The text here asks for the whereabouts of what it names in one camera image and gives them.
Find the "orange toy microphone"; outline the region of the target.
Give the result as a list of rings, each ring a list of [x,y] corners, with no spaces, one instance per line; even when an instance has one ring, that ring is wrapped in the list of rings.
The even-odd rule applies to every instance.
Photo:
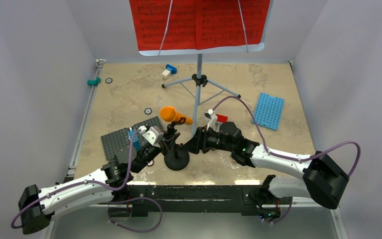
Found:
[[[177,122],[185,125],[193,124],[192,118],[180,113],[172,106],[161,108],[160,117],[166,122]]]

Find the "black microphone stand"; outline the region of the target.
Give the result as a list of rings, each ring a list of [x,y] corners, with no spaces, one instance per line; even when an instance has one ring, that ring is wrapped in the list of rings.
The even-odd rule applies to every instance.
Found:
[[[183,148],[183,145],[176,143],[181,133],[175,129],[175,126],[181,124],[181,122],[169,123],[163,136],[164,162],[169,169],[174,171],[185,169],[190,161],[189,153]]]

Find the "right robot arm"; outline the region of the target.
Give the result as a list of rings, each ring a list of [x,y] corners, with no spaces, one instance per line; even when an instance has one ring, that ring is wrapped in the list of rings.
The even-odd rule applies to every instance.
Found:
[[[276,198],[307,197],[325,208],[336,209],[349,182],[348,174],[329,155],[318,152],[313,160],[309,155],[301,155],[293,161],[290,159],[293,154],[285,153],[285,157],[280,158],[279,150],[267,151],[260,143],[246,139],[233,122],[221,125],[219,132],[198,127],[184,148],[193,154],[211,149],[228,151],[242,166],[268,168],[290,175],[288,179],[275,176],[259,189],[260,198],[267,203]]]

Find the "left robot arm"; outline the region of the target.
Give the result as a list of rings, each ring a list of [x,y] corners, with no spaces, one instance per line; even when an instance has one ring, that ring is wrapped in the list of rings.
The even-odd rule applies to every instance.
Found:
[[[86,176],[51,187],[27,186],[18,201],[19,213],[12,220],[11,228],[29,235],[71,211],[112,200],[124,203],[128,199],[127,183],[133,180],[133,174],[143,170],[160,153],[167,154],[179,137],[179,133],[168,134],[157,127],[141,127],[137,134],[147,142],[140,150],[129,147],[126,162],[116,158]]]

